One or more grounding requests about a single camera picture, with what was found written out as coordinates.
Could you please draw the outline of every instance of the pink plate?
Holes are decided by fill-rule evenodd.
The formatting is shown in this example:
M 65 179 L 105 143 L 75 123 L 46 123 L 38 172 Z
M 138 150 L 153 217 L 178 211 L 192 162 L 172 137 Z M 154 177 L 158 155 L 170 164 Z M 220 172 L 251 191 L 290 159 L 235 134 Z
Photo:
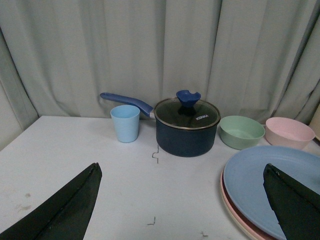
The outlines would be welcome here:
M 223 203 L 226 206 L 226 209 L 228 210 L 228 213 L 234 220 L 234 222 L 238 225 L 238 227 L 241 228 L 241 230 L 252 240 L 277 240 L 276 238 L 270 236 L 269 234 L 262 231 L 260 228 L 258 228 L 256 225 L 254 225 L 252 222 L 250 222 L 234 205 L 232 200 L 230 199 L 227 190 L 225 188 L 224 184 L 224 178 L 223 178 L 222 171 L 220 176 L 220 188 L 221 188 L 221 194 Z
M 286 117 L 271 117 L 265 122 L 265 139 L 271 145 L 303 149 L 315 132 L 307 125 Z

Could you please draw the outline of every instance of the tabletop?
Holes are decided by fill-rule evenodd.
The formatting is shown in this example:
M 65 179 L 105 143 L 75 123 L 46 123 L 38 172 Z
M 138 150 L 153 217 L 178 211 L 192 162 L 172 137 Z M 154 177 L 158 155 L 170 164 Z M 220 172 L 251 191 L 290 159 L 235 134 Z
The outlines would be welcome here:
M 304 151 L 320 156 L 315 142 Z M 0 233 L 99 163 L 85 240 L 249 239 L 220 191 L 220 174 L 237 152 L 217 134 L 206 154 L 173 156 L 158 148 L 154 120 L 141 120 L 137 140 L 121 143 L 109 118 L 42 116 L 0 151 Z

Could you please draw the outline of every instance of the cup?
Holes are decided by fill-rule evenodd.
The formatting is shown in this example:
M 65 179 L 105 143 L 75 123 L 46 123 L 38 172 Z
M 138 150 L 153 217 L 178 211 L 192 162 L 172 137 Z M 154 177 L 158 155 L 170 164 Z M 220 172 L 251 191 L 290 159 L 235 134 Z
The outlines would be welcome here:
M 114 107 L 111 118 L 119 142 L 131 143 L 138 137 L 140 109 L 132 105 Z

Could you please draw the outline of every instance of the bowl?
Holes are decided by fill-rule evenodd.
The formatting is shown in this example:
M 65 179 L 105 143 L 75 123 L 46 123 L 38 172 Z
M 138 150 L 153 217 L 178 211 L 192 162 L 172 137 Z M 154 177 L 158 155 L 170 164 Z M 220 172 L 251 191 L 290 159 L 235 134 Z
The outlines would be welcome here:
M 265 139 L 276 146 L 303 149 L 315 132 L 304 123 L 286 117 L 271 117 L 265 122 Z
M 219 135 L 227 146 L 242 150 L 257 145 L 265 135 L 265 128 L 245 116 L 226 116 L 220 121 Z

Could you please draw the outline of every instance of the lid rim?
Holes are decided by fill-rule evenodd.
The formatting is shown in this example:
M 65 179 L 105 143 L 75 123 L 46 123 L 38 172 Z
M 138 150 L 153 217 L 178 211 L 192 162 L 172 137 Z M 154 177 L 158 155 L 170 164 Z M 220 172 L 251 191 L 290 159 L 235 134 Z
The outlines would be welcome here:
M 176 125 L 172 125 L 166 121 L 163 121 L 162 119 L 160 119 L 160 117 L 158 116 L 157 114 L 157 107 L 162 104 L 163 102 L 166 102 L 168 100 L 179 100 L 177 97 L 170 97 L 170 98 L 166 98 L 160 102 L 157 103 L 157 105 L 154 107 L 154 116 L 155 116 L 155 119 L 157 121 L 160 121 L 162 124 L 168 126 L 168 127 L 171 127 L 171 128 L 174 128 L 174 129 L 180 129 L 180 130 L 187 130 L 187 131 L 195 131 L 195 130 L 204 130 L 204 129 L 208 129 L 208 128 L 211 128 L 213 127 L 214 125 L 217 125 L 220 120 L 221 120 L 221 115 L 220 115 L 220 111 L 218 110 L 218 108 L 216 106 L 214 106 L 213 104 L 211 104 L 210 102 L 207 102 L 207 101 L 203 101 L 203 100 L 199 100 L 197 103 L 204 103 L 206 105 L 209 105 L 210 107 L 212 107 L 212 109 L 214 109 L 217 113 L 217 118 L 214 122 L 212 122 L 211 124 L 207 125 L 207 126 L 201 126 L 201 127 L 185 127 L 185 126 L 176 126 Z

